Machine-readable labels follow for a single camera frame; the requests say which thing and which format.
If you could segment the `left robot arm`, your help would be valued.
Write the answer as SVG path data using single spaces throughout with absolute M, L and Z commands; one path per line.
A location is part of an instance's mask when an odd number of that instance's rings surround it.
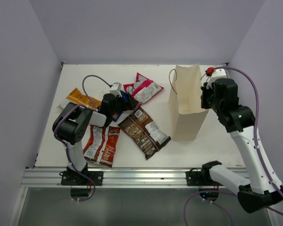
M 134 110 L 138 103 L 128 93 L 119 96 L 108 93 L 103 96 L 100 106 L 95 109 L 72 102 L 64 107 L 54 121 L 52 131 L 55 139 L 66 149 L 67 167 L 74 171 L 72 179 L 78 185 L 85 184 L 89 178 L 88 172 L 84 170 L 88 167 L 82 148 L 82 138 L 87 127 L 92 125 L 106 128 L 113 121 L 116 113 Z

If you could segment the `brown snack bag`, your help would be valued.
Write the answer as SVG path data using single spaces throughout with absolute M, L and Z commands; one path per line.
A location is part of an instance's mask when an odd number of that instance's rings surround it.
M 171 140 L 141 107 L 134 109 L 118 126 L 137 144 L 147 160 Z

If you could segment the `beige paper bag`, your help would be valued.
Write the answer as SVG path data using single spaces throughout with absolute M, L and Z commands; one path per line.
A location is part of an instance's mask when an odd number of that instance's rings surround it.
M 176 65 L 169 72 L 171 86 L 168 107 L 174 141 L 194 140 L 208 114 L 201 108 L 200 65 Z

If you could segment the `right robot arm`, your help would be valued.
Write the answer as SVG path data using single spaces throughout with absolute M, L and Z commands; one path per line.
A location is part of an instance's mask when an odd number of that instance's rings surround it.
M 201 181 L 218 182 L 237 195 L 247 213 L 268 208 L 283 201 L 283 183 L 275 174 L 255 129 L 255 116 L 247 106 L 239 104 L 238 85 L 220 78 L 201 86 L 201 107 L 212 109 L 238 147 L 247 168 L 248 179 L 228 170 L 219 161 L 203 164 Z

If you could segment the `pink snack bag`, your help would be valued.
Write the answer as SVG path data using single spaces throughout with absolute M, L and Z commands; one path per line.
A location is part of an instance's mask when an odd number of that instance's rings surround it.
M 141 105 L 151 100 L 164 89 L 164 87 L 140 73 L 136 74 L 134 83 L 124 84 L 123 88 L 125 92 L 129 93 L 131 97 Z

